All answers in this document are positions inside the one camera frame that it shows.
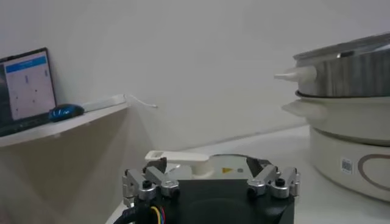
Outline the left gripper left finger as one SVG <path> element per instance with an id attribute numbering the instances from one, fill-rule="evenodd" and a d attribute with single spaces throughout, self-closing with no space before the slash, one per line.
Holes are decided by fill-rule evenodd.
<path id="1" fill-rule="evenodd" d="M 180 185 L 165 173 L 167 159 L 150 161 L 142 169 L 127 169 L 122 176 L 122 201 L 131 207 L 137 203 L 151 205 L 162 199 L 177 200 L 180 197 Z"/>

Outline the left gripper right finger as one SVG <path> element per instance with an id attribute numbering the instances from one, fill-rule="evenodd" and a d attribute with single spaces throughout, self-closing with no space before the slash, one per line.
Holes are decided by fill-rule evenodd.
<path id="1" fill-rule="evenodd" d="M 300 173 L 295 167 L 280 170 L 270 161 L 248 157 L 246 163 L 252 174 L 247 180 L 247 196 L 258 198 L 270 194 L 274 198 L 298 197 Z"/>

